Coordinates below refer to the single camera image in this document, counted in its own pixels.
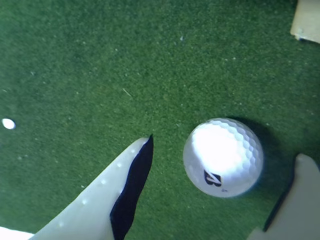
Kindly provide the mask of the white gripper finger with black pad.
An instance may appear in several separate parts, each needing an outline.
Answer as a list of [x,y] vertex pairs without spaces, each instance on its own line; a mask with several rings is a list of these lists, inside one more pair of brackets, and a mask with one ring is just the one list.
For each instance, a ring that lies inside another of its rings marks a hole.
[[33,240],[124,240],[153,163],[154,138],[126,147]]

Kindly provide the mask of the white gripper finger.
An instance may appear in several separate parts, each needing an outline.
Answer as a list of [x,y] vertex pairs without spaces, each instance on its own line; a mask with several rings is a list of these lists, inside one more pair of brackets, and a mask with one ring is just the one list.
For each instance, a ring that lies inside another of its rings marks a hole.
[[292,185],[266,229],[255,228],[249,240],[318,240],[320,238],[320,168],[300,153]]

